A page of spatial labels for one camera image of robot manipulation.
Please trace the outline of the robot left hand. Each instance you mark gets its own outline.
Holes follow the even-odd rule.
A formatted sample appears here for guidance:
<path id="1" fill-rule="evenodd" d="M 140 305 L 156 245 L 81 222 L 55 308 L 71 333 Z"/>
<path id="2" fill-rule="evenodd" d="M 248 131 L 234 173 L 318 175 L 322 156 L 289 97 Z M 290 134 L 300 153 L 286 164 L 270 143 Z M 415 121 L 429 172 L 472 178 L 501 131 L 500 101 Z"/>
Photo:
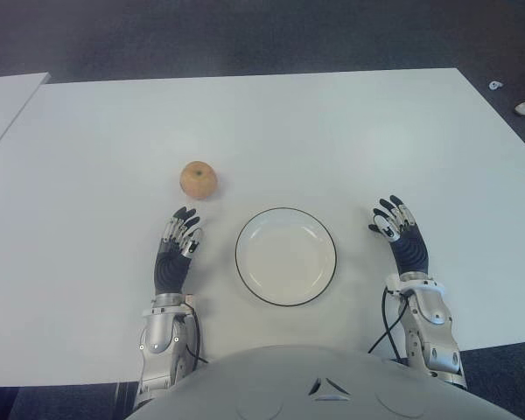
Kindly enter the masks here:
<path id="1" fill-rule="evenodd" d="M 181 293 L 203 235 L 200 217 L 194 208 L 177 210 L 161 236 L 154 264 L 154 288 L 157 295 Z"/>

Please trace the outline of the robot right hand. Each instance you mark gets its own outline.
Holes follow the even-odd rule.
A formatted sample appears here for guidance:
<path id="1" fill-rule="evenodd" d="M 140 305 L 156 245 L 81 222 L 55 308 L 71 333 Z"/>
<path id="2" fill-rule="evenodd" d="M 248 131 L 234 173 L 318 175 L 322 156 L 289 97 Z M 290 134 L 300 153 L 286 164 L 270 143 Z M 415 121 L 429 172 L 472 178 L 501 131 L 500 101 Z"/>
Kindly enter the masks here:
<path id="1" fill-rule="evenodd" d="M 387 240 L 400 275 L 429 273 L 429 255 L 416 219 L 395 195 L 379 200 L 380 208 L 373 209 L 373 222 L 368 228 Z"/>

